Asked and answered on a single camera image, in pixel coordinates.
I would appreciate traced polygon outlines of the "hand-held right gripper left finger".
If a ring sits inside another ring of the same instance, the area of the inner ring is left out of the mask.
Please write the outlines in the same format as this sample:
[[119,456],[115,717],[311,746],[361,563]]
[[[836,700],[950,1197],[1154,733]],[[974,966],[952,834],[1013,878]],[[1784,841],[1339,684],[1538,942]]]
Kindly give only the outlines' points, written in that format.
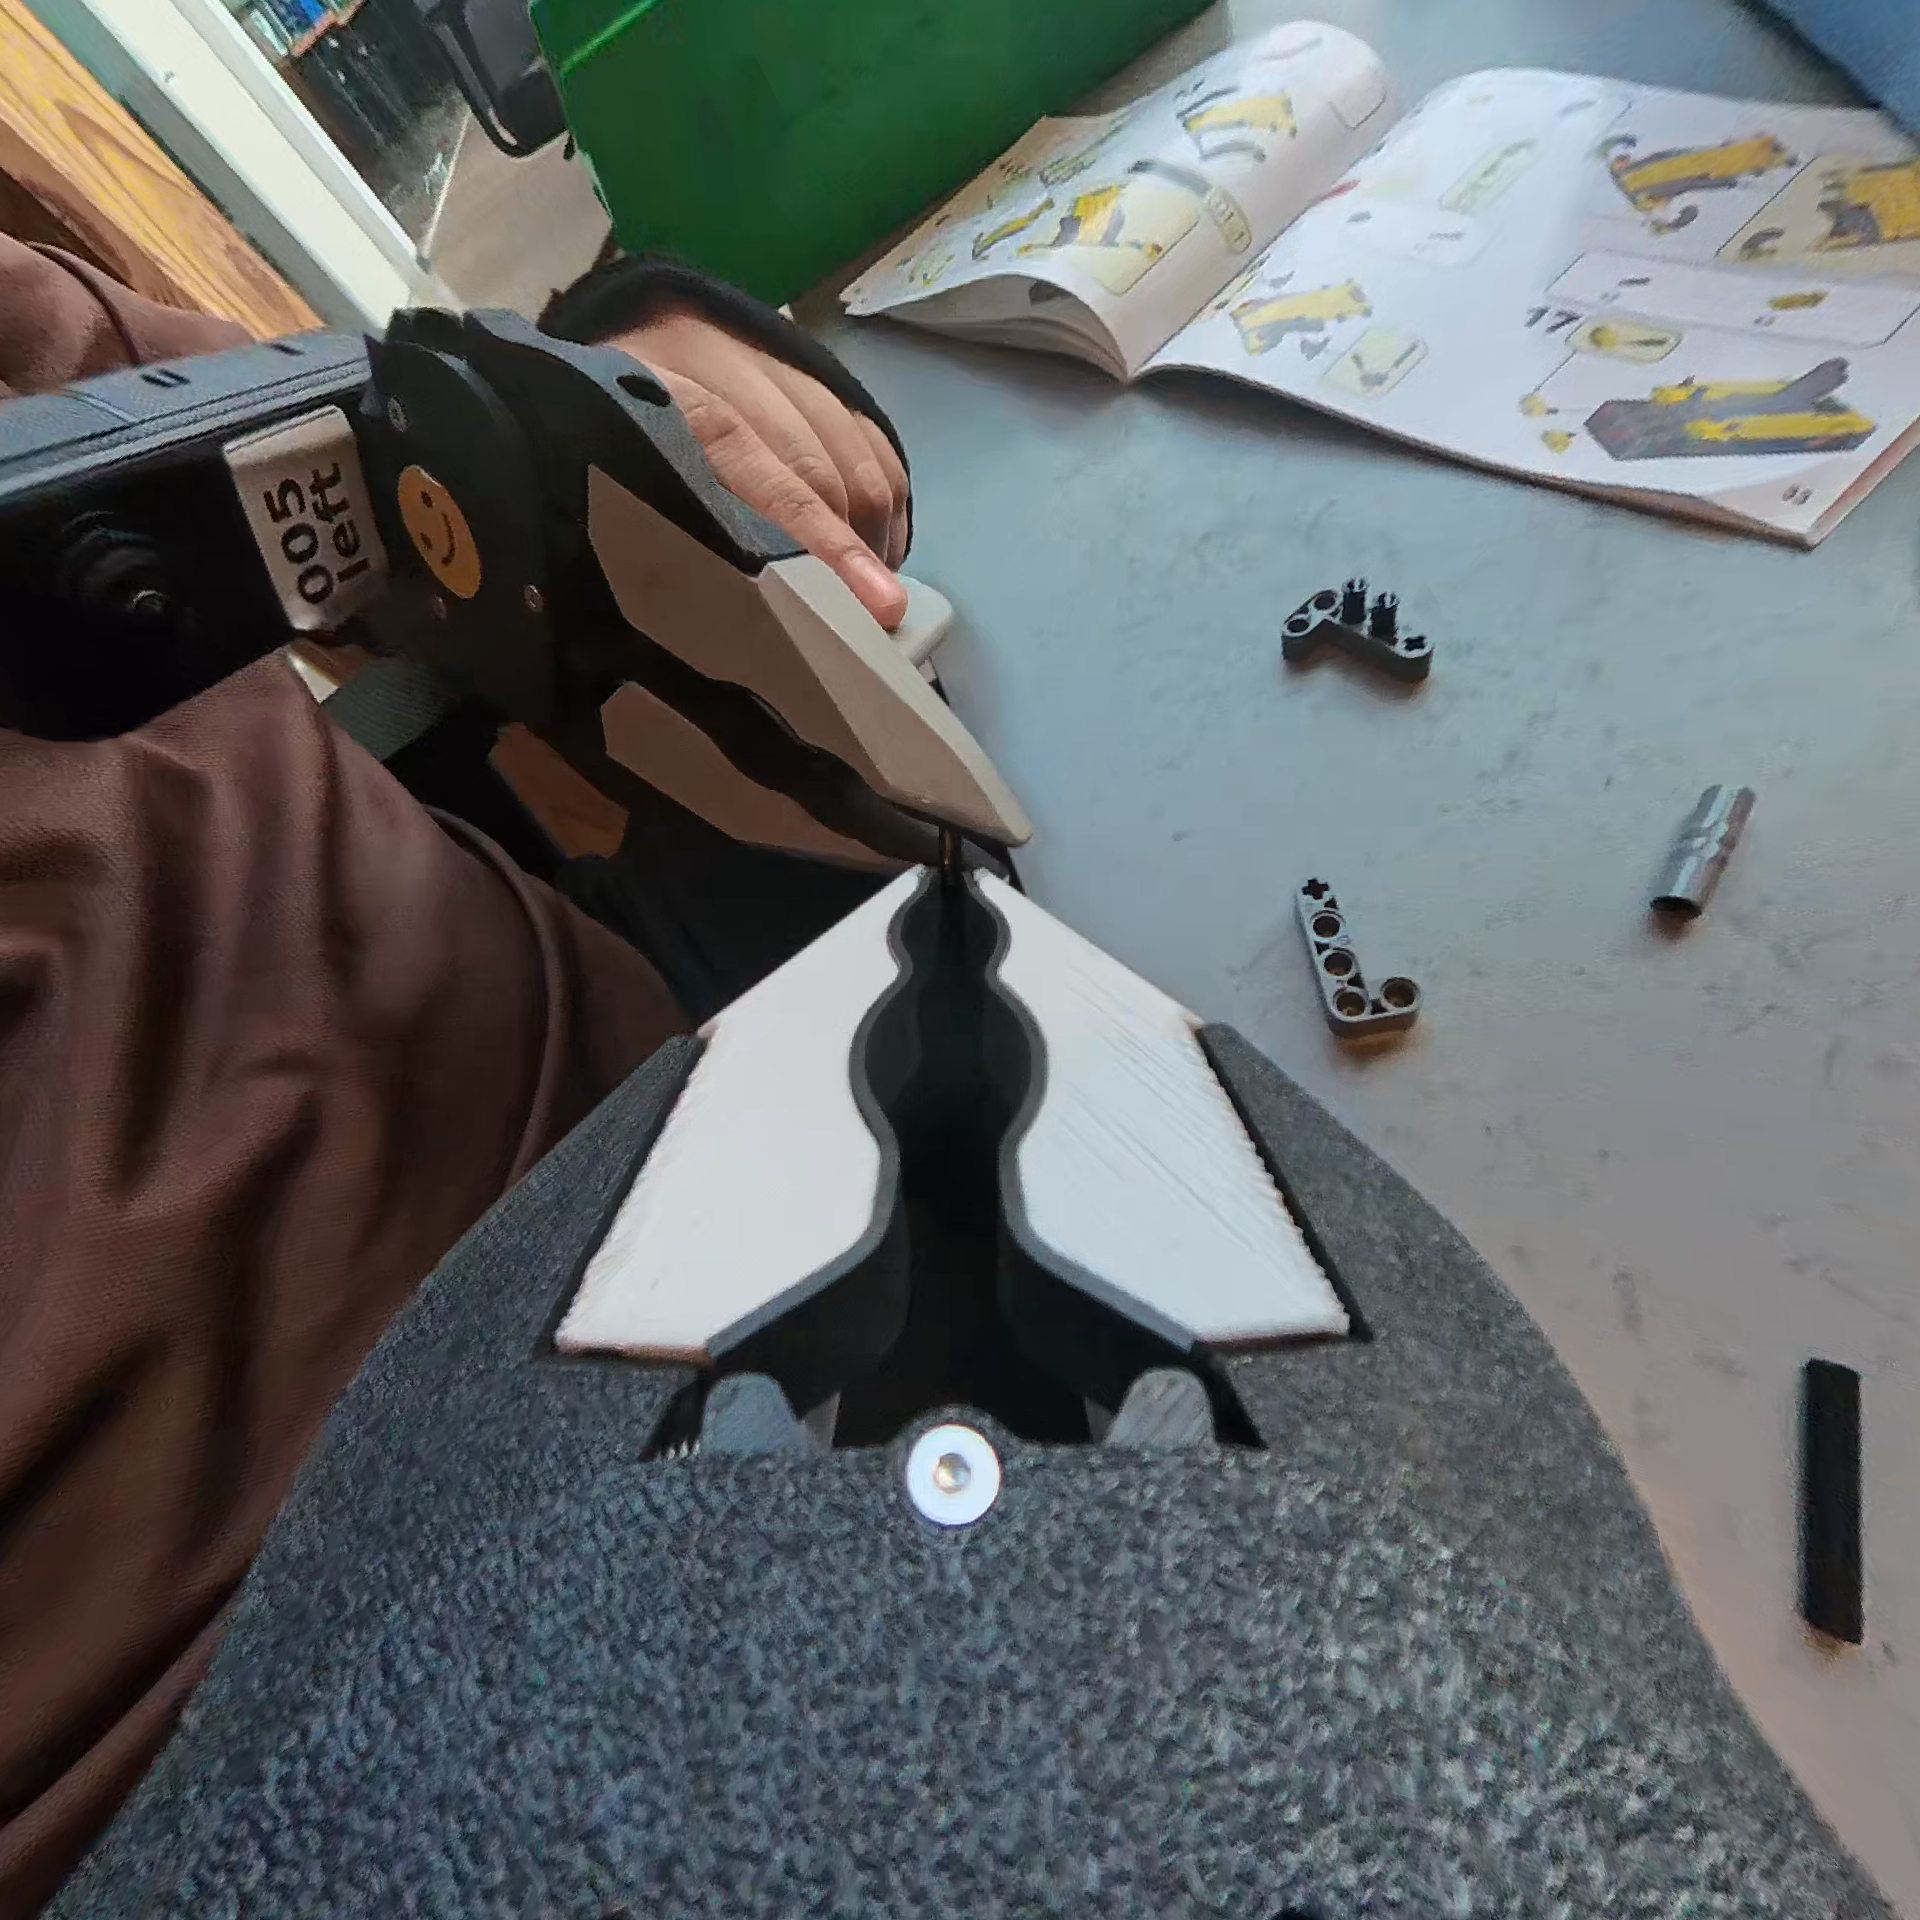
[[815,1409],[907,1314],[900,1138],[918,1063],[919,867],[788,957],[698,1047],[554,1327],[554,1349],[776,1379]]

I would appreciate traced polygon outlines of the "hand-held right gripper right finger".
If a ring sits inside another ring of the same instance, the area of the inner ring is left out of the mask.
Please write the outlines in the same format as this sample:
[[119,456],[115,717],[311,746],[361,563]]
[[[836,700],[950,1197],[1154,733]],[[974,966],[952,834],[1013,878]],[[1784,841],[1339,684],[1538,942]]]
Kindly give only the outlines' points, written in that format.
[[998,1308],[1080,1398],[1346,1339],[1346,1308],[1178,997],[998,875],[965,883],[995,1147]]

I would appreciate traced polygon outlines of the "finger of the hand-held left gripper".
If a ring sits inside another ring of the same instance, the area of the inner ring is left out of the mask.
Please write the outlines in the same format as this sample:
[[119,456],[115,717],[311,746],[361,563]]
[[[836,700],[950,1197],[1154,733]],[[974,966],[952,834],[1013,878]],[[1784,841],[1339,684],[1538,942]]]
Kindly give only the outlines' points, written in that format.
[[925,826],[875,798],[836,762],[774,750],[741,763],[696,720],[639,684],[598,709],[605,758],[723,837],[856,871],[925,864]]
[[588,543],[625,621],[703,679],[756,695],[880,799],[1022,847],[1025,808],[851,588],[730,497],[708,502],[722,514],[691,531],[588,467]]

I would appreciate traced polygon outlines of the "grey L-shaped beam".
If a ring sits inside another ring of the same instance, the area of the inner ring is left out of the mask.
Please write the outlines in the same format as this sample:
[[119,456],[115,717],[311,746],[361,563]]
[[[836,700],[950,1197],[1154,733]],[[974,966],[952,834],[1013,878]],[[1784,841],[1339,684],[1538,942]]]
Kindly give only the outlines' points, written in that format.
[[1423,1008],[1422,986],[1408,973],[1365,966],[1332,883],[1305,878],[1293,904],[1330,1031],[1342,1042],[1369,1042],[1411,1028]]
[[[1339,590],[1342,584],[1313,592],[1282,619],[1282,657],[1299,666],[1332,652],[1402,684],[1423,684],[1433,657],[1431,640],[1403,628],[1402,617],[1395,642],[1374,636],[1369,619],[1361,628],[1346,628],[1337,619]],[[1365,584],[1365,590],[1367,605],[1372,605],[1377,590],[1372,590],[1369,584]]]

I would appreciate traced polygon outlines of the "grey desk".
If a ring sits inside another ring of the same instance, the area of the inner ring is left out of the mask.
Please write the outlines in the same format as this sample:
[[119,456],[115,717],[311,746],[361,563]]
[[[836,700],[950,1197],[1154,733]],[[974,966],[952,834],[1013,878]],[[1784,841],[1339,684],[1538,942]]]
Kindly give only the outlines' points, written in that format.
[[[1233,1025],[1545,1332],[1751,1718],[1916,1916],[1916,456],[1814,550],[1228,381],[796,303],[907,443],[948,694],[1061,920]],[[1422,684],[1283,617],[1363,577]],[[1650,911],[1704,788],[1755,803]],[[1416,1021],[1337,1037],[1323,878]],[[1799,1614],[1810,1358],[1858,1372],[1863,1642]]]

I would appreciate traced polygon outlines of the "person's left hand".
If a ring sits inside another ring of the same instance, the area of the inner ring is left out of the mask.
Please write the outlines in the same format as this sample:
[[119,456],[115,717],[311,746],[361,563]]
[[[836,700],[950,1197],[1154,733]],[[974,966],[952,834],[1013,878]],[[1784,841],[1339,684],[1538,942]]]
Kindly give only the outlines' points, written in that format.
[[736,497],[828,563],[884,630],[900,628],[909,482],[867,414],[685,309],[616,334],[609,346],[658,378]]

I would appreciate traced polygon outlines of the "green storage box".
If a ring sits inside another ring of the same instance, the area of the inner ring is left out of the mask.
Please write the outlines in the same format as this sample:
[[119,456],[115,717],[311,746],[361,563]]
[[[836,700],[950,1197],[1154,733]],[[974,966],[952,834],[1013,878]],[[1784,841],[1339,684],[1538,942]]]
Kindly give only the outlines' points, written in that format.
[[1199,1],[536,1],[622,255],[808,291]]

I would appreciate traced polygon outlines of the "grey sleeve connector tube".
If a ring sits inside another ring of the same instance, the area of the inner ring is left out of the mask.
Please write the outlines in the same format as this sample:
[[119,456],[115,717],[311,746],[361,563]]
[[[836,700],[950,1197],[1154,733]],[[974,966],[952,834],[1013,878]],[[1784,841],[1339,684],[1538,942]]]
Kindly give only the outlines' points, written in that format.
[[1713,781],[1699,792],[1660,866],[1650,914],[1692,921],[1707,910],[1755,803],[1745,784]]

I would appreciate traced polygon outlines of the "black axle rod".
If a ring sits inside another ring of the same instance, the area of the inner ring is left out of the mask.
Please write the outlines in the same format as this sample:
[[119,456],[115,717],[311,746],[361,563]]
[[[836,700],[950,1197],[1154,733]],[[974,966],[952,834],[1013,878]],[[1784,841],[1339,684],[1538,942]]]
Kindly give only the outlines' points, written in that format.
[[1863,1642],[1859,1374],[1811,1356],[1797,1392],[1797,1615],[1819,1638]]

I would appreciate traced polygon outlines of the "white building instruction booklet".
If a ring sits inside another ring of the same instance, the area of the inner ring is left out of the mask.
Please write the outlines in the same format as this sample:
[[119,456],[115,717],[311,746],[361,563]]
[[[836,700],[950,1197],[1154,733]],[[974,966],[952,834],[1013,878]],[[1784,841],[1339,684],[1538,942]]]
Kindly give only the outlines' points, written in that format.
[[1402,107],[1293,18],[1036,121],[837,300],[1810,550],[1916,449],[1916,176],[1863,107],[1509,66]]

